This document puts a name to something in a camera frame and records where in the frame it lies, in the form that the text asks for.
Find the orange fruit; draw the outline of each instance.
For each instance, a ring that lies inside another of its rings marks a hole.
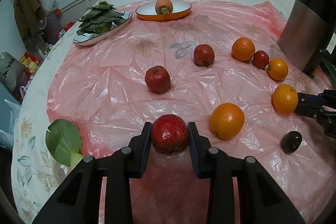
[[[280,58],[272,59],[268,63],[268,75],[273,80],[282,81],[288,74],[288,66],[285,61]]]
[[[244,112],[240,107],[231,103],[224,103],[212,112],[210,128],[219,138],[230,139],[239,133],[244,122]]]
[[[291,85],[282,84],[275,89],[272,95],[272,102],[277,112],[289,115],[297,107],[299,98],[295,88]]]
[[[253,57],[255,46],[251,39],[241,37],[233,43],[231,52],[235,59],[245,62]]]

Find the orange plate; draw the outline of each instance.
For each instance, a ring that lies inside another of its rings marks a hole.
[[[169,15],[157,15],[155,12],[155,1],[141,5],[135,12],[138,18],[151,21],[168,21],[185,17],[191,12],[191,4],[184,0],[171,0],[173,12]]]

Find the carrot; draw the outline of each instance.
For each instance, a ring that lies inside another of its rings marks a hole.
[[[169,15],[173,12],[173,4],[170,0],[157,0],[155,4],[155,12],[158,15]]]

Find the red fruit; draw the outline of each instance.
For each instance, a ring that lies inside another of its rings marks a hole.
[[[161,154],[182,152],[188,147],[188,129],[179,116],[163,115],[152,124],[151,139],[155,151]]]
[[[215,60],[215,53],[211,46],[200,44],[194,49],[194,62],[199,66],[209,66]]]
[[[146,72],[145,82],[154,92],[163,92],[170,86],[170,75],[162,66],[155,66]]]
[[[252,60],[252,64],[255,65],[259,69],[264,69],[269,62],[269,56],[264,51],[255,52]]]

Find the plate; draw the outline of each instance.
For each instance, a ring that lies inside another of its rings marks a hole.
[[[96,35],[93,33],[85,33],[83,35],[76,35],[73,39],[73,43],[79,46],[91,46],[97,44],[99,41],[102,41],[118,30],[122,29],[125,27],[129,22],[132,17],[132,13],[129,11],[121,11],[121,13],[125,13],[122,17],[127,19],[123,24],[117,26],[113,23],[113,26],[115,27],[112,30],[109,30],[108,32],[102,33],[100,35]]]
[[[157,15],[155,12],[156,1],[140,6],[135,12],[138,18],[152,21],[168,21],[185,17],[191,12],[191,4],[184,0],[171,0],[173,12],[169,15]]]

